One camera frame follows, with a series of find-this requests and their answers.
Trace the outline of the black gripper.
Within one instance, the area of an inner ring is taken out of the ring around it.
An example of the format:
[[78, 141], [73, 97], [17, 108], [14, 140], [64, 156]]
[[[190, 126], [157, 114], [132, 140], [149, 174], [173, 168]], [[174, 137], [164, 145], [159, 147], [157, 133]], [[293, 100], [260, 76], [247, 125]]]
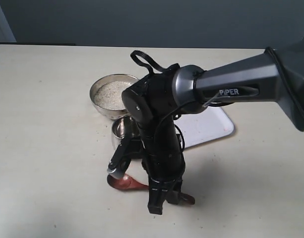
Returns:
[[184, 139], [173, 119], [142, 123], [140, 135], [147, 156], [143, 161], [149, 182], [148, 211], [162, 215], [166, 196], [169, 204], [181, 201]]

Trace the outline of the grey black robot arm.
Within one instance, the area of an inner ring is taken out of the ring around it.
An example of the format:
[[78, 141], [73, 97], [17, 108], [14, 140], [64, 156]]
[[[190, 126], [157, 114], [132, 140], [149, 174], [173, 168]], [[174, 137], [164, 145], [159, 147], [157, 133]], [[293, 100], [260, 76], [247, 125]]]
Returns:
[[178, 64], [163, 68], [142, 51], [130, 56], [148, 69], [122, 92], [122, 101], [139, 129], [151, 214], [162, 214], [164, 202], [182, 200], [185, 162], [174, 116], [237, 102], [275, 102], [304, 131], [304, 40], [211, 70]]

